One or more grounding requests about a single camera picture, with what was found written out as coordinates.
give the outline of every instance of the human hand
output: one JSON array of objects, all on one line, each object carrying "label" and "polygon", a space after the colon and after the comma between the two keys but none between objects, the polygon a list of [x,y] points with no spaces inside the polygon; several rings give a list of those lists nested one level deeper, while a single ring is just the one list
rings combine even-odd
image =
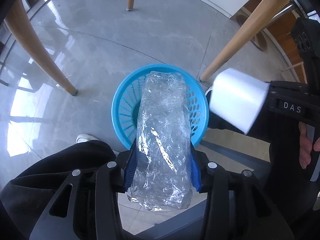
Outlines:
[{"label": "human hand", "polygon": [[[312,151],[312,142],[307,137],[307,126],[303,122],[299,122],[300,130],[300,154],[299,154],[299,163],[301,168],[305,169],[307,165],[311,162],[310,153]],[[316,152],[320,151],[320,138],[317,139],[313,145],[313,149]]]}]

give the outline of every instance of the clear plastic bag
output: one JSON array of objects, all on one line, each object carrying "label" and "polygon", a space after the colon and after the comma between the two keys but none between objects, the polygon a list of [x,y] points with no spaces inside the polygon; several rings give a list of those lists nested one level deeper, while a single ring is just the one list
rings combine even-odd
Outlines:
[{"label": "clear plastic bag", "polygon": [[192,198],[190,116],[180,73],[152,71],[142,89],[137,169],[128,198],[149,211],[188,208]]}]

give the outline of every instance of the blue laundry basket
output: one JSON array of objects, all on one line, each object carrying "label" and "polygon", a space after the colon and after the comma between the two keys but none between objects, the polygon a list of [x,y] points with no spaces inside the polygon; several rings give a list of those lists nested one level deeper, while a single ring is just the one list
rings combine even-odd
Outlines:
[{"label": "blue laundry basket", "polygon": [[141,67],[127,76],[118,87],[111,107],[112,124],[122,144],[130,149],[137,135],[137,119],[142,87],[151,71],[164,73],[179,72],[187,85],[188,107],[191,123],[191,141],[196,146],[208,125],[209,107],[198,82],[186,71],[167,64],[152,64]]}]

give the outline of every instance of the person's leg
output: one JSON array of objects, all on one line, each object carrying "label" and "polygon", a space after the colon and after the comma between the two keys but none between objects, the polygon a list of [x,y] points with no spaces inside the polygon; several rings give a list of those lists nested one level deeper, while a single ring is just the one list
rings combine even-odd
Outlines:
[{"label": "person's leg", "polygon": [[35,163],[0,193],[0,200],[21,233],[30,233],[61,183],[74,169],[96,170],[115,160],[110,146],[102,141],[77,143]]}]

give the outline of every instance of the white cup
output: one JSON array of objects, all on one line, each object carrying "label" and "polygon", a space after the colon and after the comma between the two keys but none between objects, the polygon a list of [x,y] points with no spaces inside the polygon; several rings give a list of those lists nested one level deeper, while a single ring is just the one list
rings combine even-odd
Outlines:
[{"label": "white cup", "polygon": [[247,134],[266,100],[268,89],[269,83],[229,68],[213,81],[209,109]]}]

